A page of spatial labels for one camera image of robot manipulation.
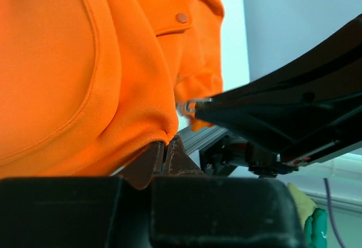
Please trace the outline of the orange jacket pink lining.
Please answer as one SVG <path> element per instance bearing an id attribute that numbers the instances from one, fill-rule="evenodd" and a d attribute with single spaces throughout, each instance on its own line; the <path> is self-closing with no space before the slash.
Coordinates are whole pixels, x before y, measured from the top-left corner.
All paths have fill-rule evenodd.
<path id="1" fill-rule="evenodd" d="M 1 0 L 1 177 L 109 175 L 222 91 L 221 0 Z"/>

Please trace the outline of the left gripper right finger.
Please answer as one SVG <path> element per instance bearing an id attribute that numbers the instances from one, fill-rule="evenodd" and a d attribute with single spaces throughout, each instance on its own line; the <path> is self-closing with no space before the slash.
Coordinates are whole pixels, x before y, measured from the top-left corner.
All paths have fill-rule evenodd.
<path id="1" fill-rule="evenodd" d="M 180 137 L 151 182 L 153 247 L 306 247 L 294 200 L 274 179 L 209 177 Z"/>

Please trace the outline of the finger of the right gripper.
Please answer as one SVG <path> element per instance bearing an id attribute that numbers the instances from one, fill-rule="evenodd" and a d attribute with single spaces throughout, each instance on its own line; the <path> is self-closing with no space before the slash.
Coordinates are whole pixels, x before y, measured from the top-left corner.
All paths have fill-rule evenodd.
<path id="1" fill-rule="evenodd" d="M 361 148 L 361 17 L 247 85 L 195 103 L 228 129 L 207 160 L 251 172 L 295 172 Z"/>

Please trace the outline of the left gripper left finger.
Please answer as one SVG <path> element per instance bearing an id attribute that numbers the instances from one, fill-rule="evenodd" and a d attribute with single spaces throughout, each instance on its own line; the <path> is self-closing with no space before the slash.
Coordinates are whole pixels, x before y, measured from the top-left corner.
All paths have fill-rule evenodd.
<path id="1" fill-rule="evenodd" d="M 2 247 L 149 247 L 147 189 L 165 146 L 144 147 L 98 177 L 1 180 Z"/>

